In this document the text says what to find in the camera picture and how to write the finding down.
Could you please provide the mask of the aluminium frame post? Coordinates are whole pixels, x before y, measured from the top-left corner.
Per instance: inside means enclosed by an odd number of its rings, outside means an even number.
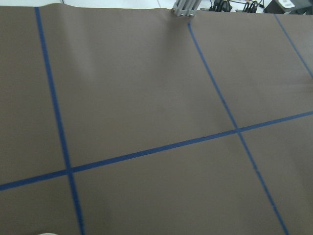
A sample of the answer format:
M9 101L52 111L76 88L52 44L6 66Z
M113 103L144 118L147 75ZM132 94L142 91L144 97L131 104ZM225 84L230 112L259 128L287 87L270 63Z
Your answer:
M194 17L202 0L177 0L172 13L177 17Z

